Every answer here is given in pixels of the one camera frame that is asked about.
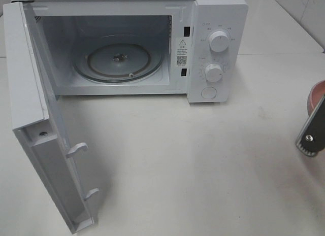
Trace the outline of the white round door button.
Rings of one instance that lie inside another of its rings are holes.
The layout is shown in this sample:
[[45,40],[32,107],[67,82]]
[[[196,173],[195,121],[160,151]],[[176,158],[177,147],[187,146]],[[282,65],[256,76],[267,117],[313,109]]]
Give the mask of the white round door button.
[[216,98],[217,90],[214,87],[206,87],[202,90],[201,96],[204,99]]

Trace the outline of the white round knob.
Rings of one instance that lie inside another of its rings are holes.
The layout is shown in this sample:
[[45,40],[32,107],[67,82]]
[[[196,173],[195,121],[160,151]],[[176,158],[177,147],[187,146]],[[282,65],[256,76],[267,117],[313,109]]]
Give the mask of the white round knob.
[[219,29],[209,35],[209,46],[213,52],[222,52],[229,46],[230,37],[227,31]]
[[208,82],[218,82],[223,76],[223,70],[219,64],[210,64],[205,68],[205,78]]

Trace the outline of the white microwave door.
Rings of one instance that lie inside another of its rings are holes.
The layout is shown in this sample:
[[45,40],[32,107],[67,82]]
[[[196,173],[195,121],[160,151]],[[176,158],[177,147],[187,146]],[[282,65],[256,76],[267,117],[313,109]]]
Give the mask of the white microwave door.
[[29,3],[3,6],[13,133],[71,233],[95,223],[88,204],[98,192],[83,190],[75,156],[86,143],[71,145],[50,82],[52,66],[43,18]]

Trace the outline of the pink round plate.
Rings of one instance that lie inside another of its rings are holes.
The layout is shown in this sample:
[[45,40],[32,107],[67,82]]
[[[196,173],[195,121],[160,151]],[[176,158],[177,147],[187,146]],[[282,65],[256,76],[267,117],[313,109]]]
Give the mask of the pink round plate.
[[320,99],[324,96],[325,80],[316,83],[310,90],[307,100],[308,115],[311,115]]

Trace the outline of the glass microwave turntable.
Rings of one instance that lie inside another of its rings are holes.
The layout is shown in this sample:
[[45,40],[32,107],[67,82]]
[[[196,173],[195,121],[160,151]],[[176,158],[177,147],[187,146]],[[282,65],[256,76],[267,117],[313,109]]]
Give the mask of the glass microwave turntable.
[[72,50],[72,65],[86,79],[123,83],[142,79],[162,64],[165,42],[136,35],[83,38]]

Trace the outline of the white microwave oven body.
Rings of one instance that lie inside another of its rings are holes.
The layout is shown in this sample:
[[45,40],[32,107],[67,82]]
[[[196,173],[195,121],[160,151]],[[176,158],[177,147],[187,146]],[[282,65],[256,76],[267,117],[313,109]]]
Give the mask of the white microwave oven body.
[[[245,0],[12,0],[29,3],[43,18],[49,49],[50,82],[56,96],[185,94],[191,103],[224,102],[230,92],[248,5]],[[213,52],[209,35],[228,32],[229,46]],[[150,37],[166,44],[161,66],[142,79],[101,83],[72,65],[72,50],[83,38],[110,35]],[[208,82],[205,68],[219,64],[223,76]],[[206,87],[216,98],[204,99]]]

